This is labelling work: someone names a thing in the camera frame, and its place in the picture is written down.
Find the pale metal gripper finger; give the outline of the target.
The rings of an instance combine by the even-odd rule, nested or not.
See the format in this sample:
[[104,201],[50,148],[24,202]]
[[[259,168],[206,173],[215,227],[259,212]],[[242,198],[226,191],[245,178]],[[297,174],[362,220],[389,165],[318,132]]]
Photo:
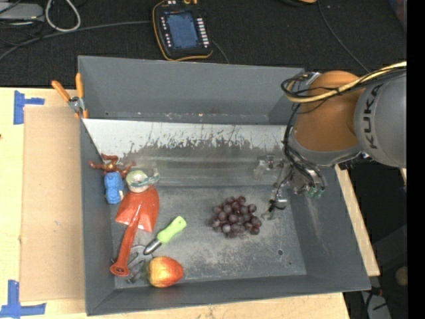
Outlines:
[[279,179],[282,175],[284,163],[276,156],[260,156],[254,168],[254,179],[262,180],[266,177]]
[[283,196],[280,192],[277,192],[275,196],[273,196],[269,202],[268,206],[261,214],[261,219],[263,220],[274,220],[277,219],[282,212],[287,208],[288,206],[288,198],[286,196]]

